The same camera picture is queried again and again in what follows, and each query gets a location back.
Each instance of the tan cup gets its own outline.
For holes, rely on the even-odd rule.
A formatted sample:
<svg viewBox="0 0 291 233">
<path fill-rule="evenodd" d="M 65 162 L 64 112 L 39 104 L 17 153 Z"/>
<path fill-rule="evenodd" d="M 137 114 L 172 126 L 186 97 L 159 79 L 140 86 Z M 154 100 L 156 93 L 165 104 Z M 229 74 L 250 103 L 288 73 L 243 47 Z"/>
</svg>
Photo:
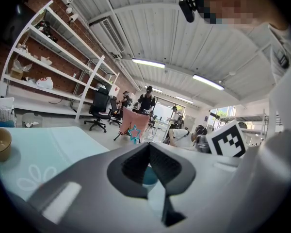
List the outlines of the tan cup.
<svg viewBox="0 0 291 233">
<path fill-rule="evenodd" d="M 11 154 L 12 137 L 10 132 L 0 128 L 0 162 L 6 161 Z"/>
</svg>

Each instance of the cable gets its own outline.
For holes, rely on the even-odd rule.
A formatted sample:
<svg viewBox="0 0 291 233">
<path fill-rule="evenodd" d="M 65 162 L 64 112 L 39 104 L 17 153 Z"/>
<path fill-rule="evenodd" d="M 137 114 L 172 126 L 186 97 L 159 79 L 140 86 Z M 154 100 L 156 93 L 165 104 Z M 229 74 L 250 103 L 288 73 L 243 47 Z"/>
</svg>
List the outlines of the cable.
<svg viewBox="0 0 291 233">
<path fill-rule="evenodd" d="M 61 101 L 63 101 L 63 98 L 58 103 L 60 103 Z M 58 104 L 58 103 L 52 103 L 50 101 L 49 101 L 49 103 L 51 103 L 51 104 Z"/>
</svg>

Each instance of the red brick wall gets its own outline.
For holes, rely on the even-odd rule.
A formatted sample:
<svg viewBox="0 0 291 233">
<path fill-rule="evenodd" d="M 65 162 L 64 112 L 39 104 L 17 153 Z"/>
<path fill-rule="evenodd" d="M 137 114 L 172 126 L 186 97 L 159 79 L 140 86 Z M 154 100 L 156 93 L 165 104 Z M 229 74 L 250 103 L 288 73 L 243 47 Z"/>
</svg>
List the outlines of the red brick wall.
<svg viewBox="0 0 291 233">
<path fill-rule="evenodd" d="M 38 12 L 46 3 L 48 3 L 50 0 L 29 0 L 27 3 L 27 6 L 30 7 L 33 11 Z M 57 13 L 59 17 L 61 17 L 64 21 L 69 21 L 69 16 L 65 13 L 66 6 L 61 0 L 53 0 L 53 4 L 50 6 L 51 9 Z M 83 27 L 83 25 L 80 23 L 79 20 L 76 20 L 74 23 L 71 23 L 69 25 L 71 29 L 76 32 L 79 37 L 87 44 L 89 45 L 99 56 L 105 55 L 105 62 L 116 72 L 120 72 L 120 75 L 116 81 L 116 85 L 120 88 L 120 92 L 118 94 L 118 99 L 122 98 L 122 93 L 124 91 L 129 91 L 131 93 L 136 93 L 136 89 L 131 85 L 131 83 L 126 79 L 126 77 L 123 75 L 123 73 L 119 70 L 119 68 L 114 64 L 114 62 L 110 59 L 110 57 L 103 51 L 103 49 L 99 46 L 99 44 L 92 38 L 92 36 L 88 33 L 88 31 Z M 74 47 L 72 47 L 69 43 L 67 43 L 63 38 L 61 38 L 56 32 L 51 31 L 54 37 L 58 38 L 57 44 L 59 44 L 61 47 L 63 47 L 65 50 L 67 50 L 69 53 L 74 55 L 76 58 L 81 60 L 83 63 L 87 63 L 87 58 L 83 56 L 79 51 L 77 51 Z M 29 38 L 26 42 L 26 45 L 28 46 L 28 50 L 30 54 L 33 56 L 34 54 L 37 55 L 39 58 L 40 56 L 49 57 L 49 59 L 52 61 L 52 66 L 70 76 L 73 76 L 74 73 L 76 73 L 76 78 L 78 79 L 81 75 L 81 70 L 78 69 L 76 66 L 70 64 L 57 54 L 53 53 L 52 51 L 48 50 L 41 44 L 37 43 L 35 40 Z M 9 54 L 10 47 L 5 45 L 4 43 L 1 43 L 0 45 L 0 77 L 1 73 L 4 67 L 5 60 Z M 13 53 L 11 61 L 9 63 L 9 70 L 13 64 L 13 59 L 15 58 L 16 54 Z M 30 64 L 31 61 L 19 57 L 18 60 L 24 64 Z M 99 70 L 98 72 L 100 75 L 106 77 L 106 74 Z M 52 80 L 54 82 L 54 88 L 60 89 L 67 92 L 73 92 L 76 82 L 71 81 L 67 78 L 64 78 L 63 76 L 60 76 L 52 71 L 47 70 L 46 68 L 43 68 L 37 64 L 32 64 L 31 70 L 28 72 L 27 76 L 35 79 L 39 79 L 41 77 L 52 77 Z M 89 76 L 85 75 L 83 78 L 83 82 L 87 83 Z M 97 80 L 93 80 L 92 86 L 95 87 L 98 83 Z M 20 84 L 16 84 L 11 82 L 12 85 L 19 86 L 21 88 L 36 92 L 36 93 L 42 93 L 44 92 L 31 89 L 30 87 L 23 86 Z M 78 90 L 78 93 L 80 94 L 84 89 L 83 85 L 80 85 L 80 88 Z M 88 98 L 94 97 L 93 90 L 89 89 L 88 91 Z"/>
</svg>

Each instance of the white basket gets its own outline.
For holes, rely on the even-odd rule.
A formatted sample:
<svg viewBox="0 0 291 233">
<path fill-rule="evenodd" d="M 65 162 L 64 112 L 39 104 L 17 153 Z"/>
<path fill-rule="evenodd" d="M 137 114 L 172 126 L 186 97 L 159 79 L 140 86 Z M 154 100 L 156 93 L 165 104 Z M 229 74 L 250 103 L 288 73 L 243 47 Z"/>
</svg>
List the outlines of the white basket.
<svg viewBox="0 0 291 233">
<path fill-rule="evenodd" d="M 0 99 L 0 110 L 12 110 L 14 98 Z"/>
<path fill-rule="evenodd" d="M 16 116 L 15 116 L 15 110 L 12 106 L 12 109 L 10 110 L 0 110 L 0 122 L 7 122 L 7 121 L 13 121 L 14 127 L 16 127 Z"/>
</svg>

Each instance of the desk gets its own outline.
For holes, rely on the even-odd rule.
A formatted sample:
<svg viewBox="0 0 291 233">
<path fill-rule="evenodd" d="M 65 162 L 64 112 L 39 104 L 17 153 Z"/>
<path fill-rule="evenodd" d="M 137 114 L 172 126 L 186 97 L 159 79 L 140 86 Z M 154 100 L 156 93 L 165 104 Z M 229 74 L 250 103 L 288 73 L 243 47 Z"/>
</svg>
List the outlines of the desk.
<svg viewBox="0 0 291 233">
<path fill-rule="evenodd" d="M 77 161 L 109 151 L 78 127 L 5 129 L 12 136 L 11 155 L 0 163 L 0 178 L 24 200 Z"/>
</svg>

